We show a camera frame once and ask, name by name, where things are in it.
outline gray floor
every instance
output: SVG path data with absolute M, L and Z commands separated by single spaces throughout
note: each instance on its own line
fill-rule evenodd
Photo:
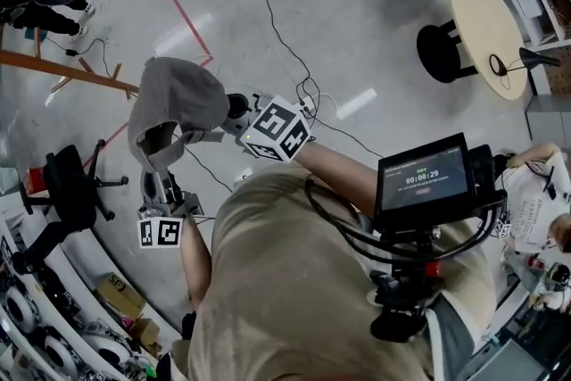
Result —
M 84 50 L 93 38 L 106 39 L 106 61 L 110 68 L 123 62 L 122 80 L 136 84 L 144 62 L 153 55 L 205 59 L 199 57 L 204 51 L 172 0 L 93 1 L 98 13 L 88 23 L 88 36 L 74 46 Z M 215 58 L 208 68 L 224 85 L 251 85 L 295 100 L 295 84 L 305 77 L 304 70 L 277 41 L 263 0 L 178 1 Z M 371 94 L 371 89 L 376 93 L 343 120 L 336 118 L 334 104 L 324 96 L 319 115 L 369 148 L 389 155 L 460 131 L 470 146 L 488 143 L 492 149 L 514 150 L 529 146 L 524 115 L 528 94 L 515 102 L 505 101 L 478 77 L 443 85 L 420 64 L 417 33 L 424 25 L 451 18 L 449 0 L 270 2 L 284 40 L 307 62 L 321 92 L 335 99 L 337 107 L 359 100 L 367 91 Z M 22 35 L 8 29 L 4 46 L 31 54 L 33 45 Z M 70 45 L 66 37 L 49 37 Z M 52 43 L 43 44 L 43 53 L 47 59 L 66 62 Z M 104 73 L 100 44 L 85 57 L 95 71 Z M 119 91 L 72 82 L 50 99 L 56 77 L 8 67 L 2 71 L 4 133 L 21 172 L 42 165 L 46 153 L 69 143 L 88 158 L 97 139 L 111 137 L 128 119 L 131 104 Z M 350 138 L 326 128 L 317 129 L 315 135 L 319 142 L 376 166 L 375 156 Z M 262 165 L 241 154 L 230 140 L 222 146 L 193 146 L 193 150 L 231 186 L 241 170 Z M 190 156 L 172 171 L 183 188 L 200 195 L 209 215 L 228 195 Z M 178 254 L 138 249 L 139 173 L 123 131 L 102 153 L 98 174 L 106 179 L 127 175 L 131 184 L 103 192 L 117 218 L 112 223 L 99 218 L 95 230 L 125 273 L 177 322 L 188 309 Z M 208 239 L 211 226 L 205 223 L 201 228 Z M 487 247 L 494 261 L 499 249 L 492 243 Z

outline office chair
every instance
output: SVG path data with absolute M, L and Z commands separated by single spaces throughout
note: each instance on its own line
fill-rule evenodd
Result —
M 95 176 L 97 156 L 103 146 L 105 141 L 99 140 L 87 174 L 74 145 L 66 146 L 56 155 L 48 154 L 43 173 L 49 197 L 28 197 L 24 185 L 20 183 L 21 199 L 28 214 L 33 212 L 32 205 L 53 205 L 60 217 L 59 221 L 50 222 L 26 251 L 14 253 L 12 265 L 21 275 L 37 271 L 44 258 L 67 235 L 92 228 L 97 217 L 95 207 L 103 214 L 105 220 L 115 218 L 115 213 L 103 205 L 97 188 L 125 186 L 128 178 L 122 177 L 120 181 L 104 182 Z

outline digital timer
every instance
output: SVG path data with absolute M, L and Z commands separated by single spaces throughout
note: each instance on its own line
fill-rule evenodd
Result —
M 436 178 L 438 176 L 438 170 L 428 171 L 427 173 L 418 173 L 416 177 L 410 177 L 406 179 L 408 185 L 413 183 L 418 183 L 424 181 L 425 179 Z

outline cardboard box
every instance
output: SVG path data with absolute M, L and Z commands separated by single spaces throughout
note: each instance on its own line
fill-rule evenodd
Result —
M 110 305 L 133 320 L 139 317 L 146 305 L 145 299 L 115 273 L 108 274 L 99 283 L 97 292 Z
M 138 319 L 128 334 L 140 341 L 141 345 L 150 352 L 149 348 L 153 348 L 159 336 L 159 326 L 152 319 Z

